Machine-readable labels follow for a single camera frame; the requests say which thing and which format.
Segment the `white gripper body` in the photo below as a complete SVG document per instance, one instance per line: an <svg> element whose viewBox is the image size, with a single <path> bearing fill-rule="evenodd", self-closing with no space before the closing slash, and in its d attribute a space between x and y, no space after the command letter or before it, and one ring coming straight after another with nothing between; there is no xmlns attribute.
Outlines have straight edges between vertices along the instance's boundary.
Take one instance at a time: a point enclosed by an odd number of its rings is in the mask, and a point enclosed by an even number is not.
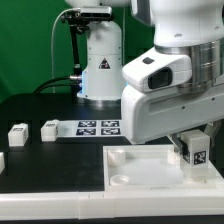
<svg viewBox="0 0 224 224"><path fill-rule="evenodd" d="M123 133L141 144L224 118L224 84L203 93L178 90L141 93L128 85L122 94Z"/></svg>

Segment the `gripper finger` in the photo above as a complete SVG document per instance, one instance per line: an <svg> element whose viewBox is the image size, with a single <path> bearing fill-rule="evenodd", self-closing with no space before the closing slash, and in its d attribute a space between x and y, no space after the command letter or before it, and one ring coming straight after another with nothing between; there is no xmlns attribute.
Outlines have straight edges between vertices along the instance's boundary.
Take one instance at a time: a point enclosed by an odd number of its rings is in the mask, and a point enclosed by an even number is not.
<svg viewBox="0 0 224 224"><path fill-rule="evenodd" d="M214 146L215 134L216 134L216 126L214 122L210 122L206 125L204 133L210 137L211 146Z"/></svg>
<svg viewBox="0 0 224 224"><path fill-rule="evenodd" d="M174 152L178 155L183 154L183 145L181 141L178 139L176 134L171 134L168 135L169 140L173 143L174 145Z"/></svg>

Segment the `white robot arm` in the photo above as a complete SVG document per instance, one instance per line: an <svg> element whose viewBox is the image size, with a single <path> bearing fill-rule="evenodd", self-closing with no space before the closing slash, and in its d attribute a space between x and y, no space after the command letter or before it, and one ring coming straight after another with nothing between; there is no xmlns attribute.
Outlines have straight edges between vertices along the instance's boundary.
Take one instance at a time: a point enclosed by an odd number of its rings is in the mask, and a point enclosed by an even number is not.
<svg viewBox="0 0 224 224"><path fill-rule="evenodd" d="M224 0L65 0L128 7L152 47L123 67L121 113L134 144L224 119Z"/></svg>

